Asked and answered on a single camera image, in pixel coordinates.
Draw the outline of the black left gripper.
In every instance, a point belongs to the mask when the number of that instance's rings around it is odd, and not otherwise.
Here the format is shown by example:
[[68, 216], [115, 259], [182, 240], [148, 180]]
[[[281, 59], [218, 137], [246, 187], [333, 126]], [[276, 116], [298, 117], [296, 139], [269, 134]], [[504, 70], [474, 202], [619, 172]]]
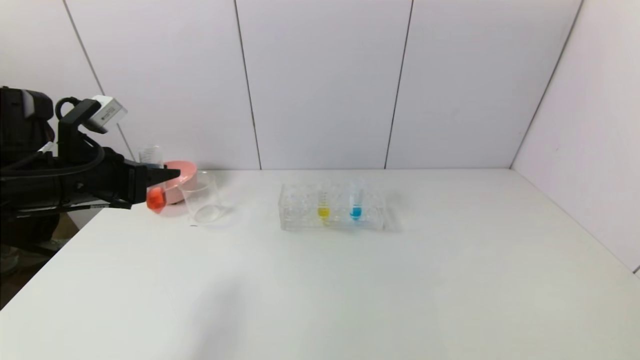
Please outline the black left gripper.
[[103, 146], [101, 162], [89, 170], [59, 178], [59, 206], [64, 209], [123, 208], [144, 202], [146, 188], [178, 178], [181, 171], [145, 167]]

